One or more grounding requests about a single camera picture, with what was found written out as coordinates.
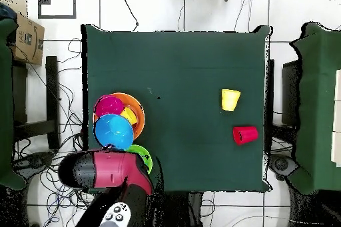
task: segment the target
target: plastic cup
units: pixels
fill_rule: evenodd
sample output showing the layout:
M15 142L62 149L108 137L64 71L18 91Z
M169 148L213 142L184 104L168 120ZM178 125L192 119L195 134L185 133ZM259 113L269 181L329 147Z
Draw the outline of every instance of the plastic cup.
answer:
M104 95L96 102L94 112L98 117L101 117L105 114L121 114L123 109L123 102L119 98Z
M131 125L134 125L135 123L137 123L136 114L129 107L125 107L123 109L121 116L125 117L130 122Z
M223 89L221 90L221 107L224 111L234 111L240 96L239 91Z
M120 150L129 148L134 140L133 127L118 114L101 116L94 125L94 135L101 146L111 144Z
M254 126L234 127L233 138L238 145L254 141L258 138L257 128Z

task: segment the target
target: white controller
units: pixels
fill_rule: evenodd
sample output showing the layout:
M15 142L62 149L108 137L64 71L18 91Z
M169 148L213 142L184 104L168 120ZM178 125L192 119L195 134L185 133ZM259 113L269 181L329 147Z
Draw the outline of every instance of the white controller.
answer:
M124 202L113 204L106 212L99 227L127 227L131 209Z

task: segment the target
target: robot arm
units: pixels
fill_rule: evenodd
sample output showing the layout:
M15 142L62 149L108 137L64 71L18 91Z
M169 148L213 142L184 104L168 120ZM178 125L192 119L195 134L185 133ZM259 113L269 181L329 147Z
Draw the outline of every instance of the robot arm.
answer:
M153 187L138 154L111 149L77 152L62 160L58 175L71 188L111 188L92 202L76 227L144 226Z

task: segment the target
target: green table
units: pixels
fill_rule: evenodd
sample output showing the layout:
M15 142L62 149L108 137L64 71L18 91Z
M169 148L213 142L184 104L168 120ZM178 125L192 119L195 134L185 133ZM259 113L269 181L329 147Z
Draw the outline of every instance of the green table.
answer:
M130 33L82 25L85 147L99 147L92 122L96 100L127 93L145 111L135 143L160 160L165 191L268 190L262 159L269 32ZM221 109L221 89L241 91L234 112ZM259 139L236 145L232 128L248 125L258 129Z
M12 52L7 46L7 36L17 28L12 19L0 21L0 92L2 92L0 118L0 185L20 190L26 187L25 180L12 170L14 151Z
M291 43L302 62L300 129L295 157L300 168L289 180L303 194L341 190L341 168L331 161L335 73L341 69L341 32L317 23L303 26Z

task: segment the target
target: black border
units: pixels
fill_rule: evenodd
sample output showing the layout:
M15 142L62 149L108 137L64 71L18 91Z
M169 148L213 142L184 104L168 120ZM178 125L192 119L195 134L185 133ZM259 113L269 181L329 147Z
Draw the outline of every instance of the black border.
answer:
M89 112L88 112L88 35L87 26L81 25L82 33L82 84L83 84L83 150L89 149Z

